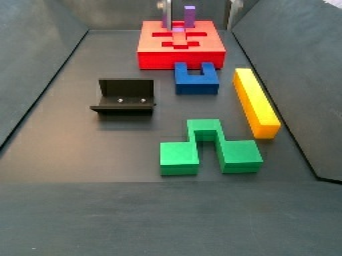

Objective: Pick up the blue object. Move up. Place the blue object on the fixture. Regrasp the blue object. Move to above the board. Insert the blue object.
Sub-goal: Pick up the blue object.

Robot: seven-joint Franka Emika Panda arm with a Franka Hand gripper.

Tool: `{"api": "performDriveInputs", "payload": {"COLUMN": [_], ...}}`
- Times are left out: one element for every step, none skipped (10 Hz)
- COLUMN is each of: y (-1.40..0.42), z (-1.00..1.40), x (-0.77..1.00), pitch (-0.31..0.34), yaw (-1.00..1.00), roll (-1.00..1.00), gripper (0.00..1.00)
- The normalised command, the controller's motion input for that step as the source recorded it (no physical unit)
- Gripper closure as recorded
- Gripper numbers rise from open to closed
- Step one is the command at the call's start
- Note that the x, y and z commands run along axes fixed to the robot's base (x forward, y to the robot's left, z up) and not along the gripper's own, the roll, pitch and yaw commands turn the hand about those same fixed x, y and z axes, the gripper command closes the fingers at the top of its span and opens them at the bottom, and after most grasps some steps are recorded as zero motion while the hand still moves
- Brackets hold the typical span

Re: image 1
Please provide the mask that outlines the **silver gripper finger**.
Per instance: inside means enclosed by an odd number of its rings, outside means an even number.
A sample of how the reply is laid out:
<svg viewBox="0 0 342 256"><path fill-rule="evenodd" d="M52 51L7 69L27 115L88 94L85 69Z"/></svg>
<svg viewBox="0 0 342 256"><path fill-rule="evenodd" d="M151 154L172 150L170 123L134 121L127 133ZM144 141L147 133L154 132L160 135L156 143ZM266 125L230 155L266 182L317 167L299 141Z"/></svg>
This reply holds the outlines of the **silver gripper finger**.
<svg viewBox="0 0 342 256"><path fill-rule="evenodd" d="M172 0L159 0L156 7L162 10L162 27L170 29L172 26Z"/></svg>

